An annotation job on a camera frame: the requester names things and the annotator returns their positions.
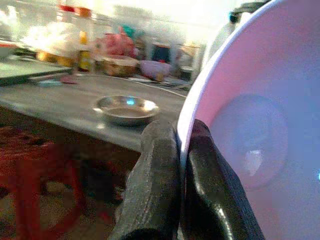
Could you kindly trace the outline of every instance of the gray countertop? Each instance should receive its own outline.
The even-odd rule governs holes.
[[[105,122],[93,111],[95,102],[108,95],[144,98],[159,106],[155,119],[174,122],[185,101],[183,96],[121,78],[79,76],[77,82],[52,87],[31,83],[0,87],[0,107],[139,152],[144,126]]]

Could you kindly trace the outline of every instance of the bottle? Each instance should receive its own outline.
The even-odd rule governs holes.
[[[90,51],[88,46],[87,33],[80,32],[80,51],[78,57],[78,70],[81,72],[90,71]]]

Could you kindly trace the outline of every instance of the purple bowl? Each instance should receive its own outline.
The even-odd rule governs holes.
[[[162,73],[164,76],[168,76],[171,65],[158,61],[140,61],[140,69],[144,76],[156,78],[158,73]]]

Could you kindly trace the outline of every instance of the stainless steel dish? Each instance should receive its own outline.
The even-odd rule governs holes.
[[[93,110],[103,114],[109,122],[125,126],[147,124],[159,113],[153,101],[134,96],[104,96]]]

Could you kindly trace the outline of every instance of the cutting board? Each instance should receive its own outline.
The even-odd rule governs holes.
[[[72,74],[72,68],[37,60],[6,60],[0,62],[0,86],[22,84],[30,77],[58,73]]]

